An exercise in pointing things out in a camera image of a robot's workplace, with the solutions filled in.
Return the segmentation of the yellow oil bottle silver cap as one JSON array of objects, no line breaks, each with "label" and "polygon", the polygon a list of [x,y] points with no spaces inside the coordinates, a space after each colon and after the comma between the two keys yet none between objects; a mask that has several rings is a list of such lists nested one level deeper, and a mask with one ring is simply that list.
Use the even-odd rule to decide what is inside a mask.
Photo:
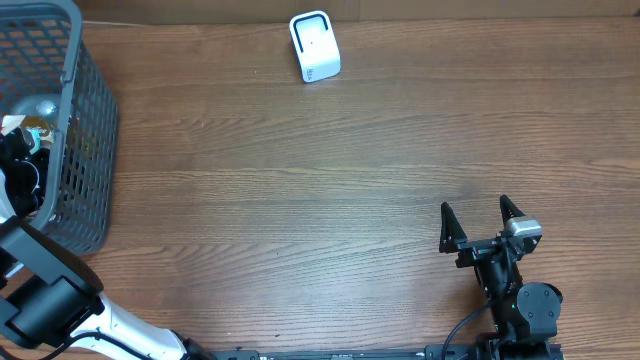
[{"label": "yellow oil bottle silver cap", "polygon": [[52,126],[56,126],[60,107],[60,95],[29,95],[17,101],[11,108],[11,115],[38,116]]}]

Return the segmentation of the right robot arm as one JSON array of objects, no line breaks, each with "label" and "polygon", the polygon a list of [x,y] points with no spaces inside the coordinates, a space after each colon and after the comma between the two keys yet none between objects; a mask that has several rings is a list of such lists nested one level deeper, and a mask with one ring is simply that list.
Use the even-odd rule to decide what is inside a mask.
[{"label": "right robot arm", "polygon": [[[425,351],[435,359],[562,359],[550,339],[558,332],[562,292],[552,284],[526,283],[517,262],[532,253],[542,238],[542,226],[522,212],[506,195],[500,196],[503,229],[492,238],[468,239],[451,206],[441,204],[439,251],[457,255],[456,266],[474,269],[487,299],[485,305],[461,320],[441,345]],[[469,322],[489,311],[494,331],[477,336],[466,346],[452,344]]]}]

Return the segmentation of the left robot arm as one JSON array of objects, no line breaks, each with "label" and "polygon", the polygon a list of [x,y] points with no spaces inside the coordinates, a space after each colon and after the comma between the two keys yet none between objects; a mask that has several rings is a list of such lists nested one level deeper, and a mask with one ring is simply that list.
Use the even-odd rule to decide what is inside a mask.
[{"label": "left robot arm", "polygon": [[195,341],[112,303],[83,260],[26,221],[40,179],[27,184],[30,199],[14,204],[7,193],[1,195],[1,272],[7,274],[20,263],[32,273],[1,300],[2,336],[24,348],[47,344],[54,356],[80,347],[112,359],[211,358]]}]

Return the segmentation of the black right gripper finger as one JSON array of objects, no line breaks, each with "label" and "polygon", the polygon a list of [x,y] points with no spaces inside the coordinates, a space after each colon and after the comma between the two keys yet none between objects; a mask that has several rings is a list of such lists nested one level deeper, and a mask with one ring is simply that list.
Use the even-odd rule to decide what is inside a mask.
[{"label": "black right gripper finger", "polygon": [[439,242],[440,253],[454,253],[459,251],[459,245],[467,241],[466,233],[459,223],[453,209],[447,202],[443,202],[441,211],[441,233]]},{"label": "black right gripper finger", "polygon": [[510,219],[516,217],[524,217],[525,214],[511,201],[511,199],[503,194],[499,198],[502,221],[507,223]]}]

